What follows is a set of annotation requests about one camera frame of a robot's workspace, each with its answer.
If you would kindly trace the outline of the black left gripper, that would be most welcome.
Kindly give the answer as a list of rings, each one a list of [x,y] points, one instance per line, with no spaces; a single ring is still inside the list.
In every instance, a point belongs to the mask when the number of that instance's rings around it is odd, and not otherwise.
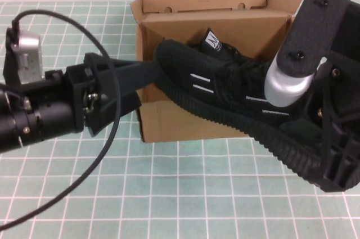
[[[91,137],[98,135],[115,120],[117,105],[110,104],[100,111],[101,95],[115,96],[115,81],[119,83],[121,97],[120,116],[141,107],[137,90],[154,83],[160,75],[155,61],[110,60],[114,72],[103,56],[87,53],[84,64],[66,68],[66,96],[69,103],[67,123],[71,132],[87,128]]]

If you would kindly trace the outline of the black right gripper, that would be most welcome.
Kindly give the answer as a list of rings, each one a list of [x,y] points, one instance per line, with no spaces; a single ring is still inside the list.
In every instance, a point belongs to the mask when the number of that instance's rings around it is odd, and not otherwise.
[[[312,122],[281,129],[297,146],[287,165],[322,191],[346,191],[359,183],[359,4],[348,1],[327,61],[315,78]]]

